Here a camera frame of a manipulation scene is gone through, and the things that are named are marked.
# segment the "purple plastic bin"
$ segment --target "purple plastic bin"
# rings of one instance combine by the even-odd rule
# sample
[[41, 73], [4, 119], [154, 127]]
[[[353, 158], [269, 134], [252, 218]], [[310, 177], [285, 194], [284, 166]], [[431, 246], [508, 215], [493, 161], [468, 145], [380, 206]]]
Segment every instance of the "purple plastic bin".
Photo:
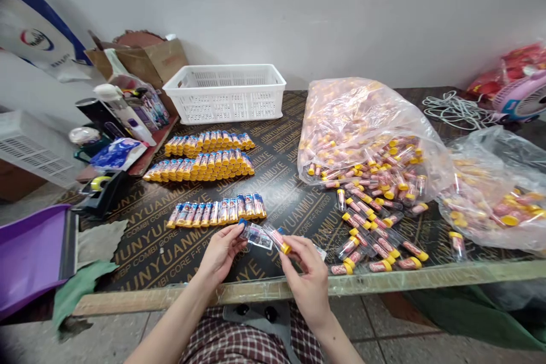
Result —
[[0, 320], [76, 272], [78, 218], [55, 205], [0, 227]]

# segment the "white plastic basket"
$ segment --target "white plastic basket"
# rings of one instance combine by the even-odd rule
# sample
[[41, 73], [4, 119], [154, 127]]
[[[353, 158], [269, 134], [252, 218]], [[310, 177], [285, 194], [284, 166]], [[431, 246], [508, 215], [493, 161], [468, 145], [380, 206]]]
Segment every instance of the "white plastic basket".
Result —
[[67, 139], [30, 114], [0, 114], [0, 158], [4, 161], [69, 188], [82, 167], [73, 151]]
[[286, 81], [272, 64], [186, 65], [163, 89], [183, 124], [283, 116]]

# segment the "floor tile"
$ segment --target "floor tile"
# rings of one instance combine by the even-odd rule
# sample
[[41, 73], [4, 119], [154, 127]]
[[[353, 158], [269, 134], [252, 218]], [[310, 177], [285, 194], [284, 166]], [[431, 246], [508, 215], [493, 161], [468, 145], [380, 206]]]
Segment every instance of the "floor tile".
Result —
[[546, 353], [507, 350], [467, 337], [438, 334], [379, 341], [387, 364], [531, 364]]
[[410, 321], [394, 318], [384, 306], [378, 295], [362, 296], [366, 310], [377, 337], [400, 336], [412, 333], [430, 333], [439, 331], [433, 327], [415, 324]]
[[18, 364], [122, 363], [139, 344], [148, 314], [90, 318], [90, 329], [63, 344], [50, 321], [1, 327], [0, 339]]
[[351, 340], [374, 336], [359, 296], [330, 297], [330, 308]]
[[355, 343], [354, 347], [366, 364], [387, 364], [383, 359], [377, 341]]

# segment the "person's left hand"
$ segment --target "person's left hand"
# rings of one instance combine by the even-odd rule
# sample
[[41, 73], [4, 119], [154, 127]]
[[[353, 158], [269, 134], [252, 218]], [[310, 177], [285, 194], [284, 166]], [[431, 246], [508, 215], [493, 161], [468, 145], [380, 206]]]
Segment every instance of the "person's left hand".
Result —
[[244, 227], [244, 224], [226, 226], [210, 238], [197, 274], [203, 275], [215, 288], [228, 275], [235, 255], [248, 243], [239, 237]]

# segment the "tiled floor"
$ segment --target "tiled floor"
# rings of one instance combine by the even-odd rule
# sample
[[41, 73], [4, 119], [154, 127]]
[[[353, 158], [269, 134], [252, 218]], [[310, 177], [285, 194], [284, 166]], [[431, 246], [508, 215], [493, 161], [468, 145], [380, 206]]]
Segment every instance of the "tiled floor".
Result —
[[[46, 184], [15, 205], [0, 206], [0, 225], [52, 204], [62, 190]], [[506, 350], [393, 318], [378, 296], [332, 298], [332, 311], [366, 364], [545, 363], [546, 353]], [[11, 363], [122, 363], [162, 312], [90, 319], [93, 326], [63, 344], [51, 322], [0, 327]]]

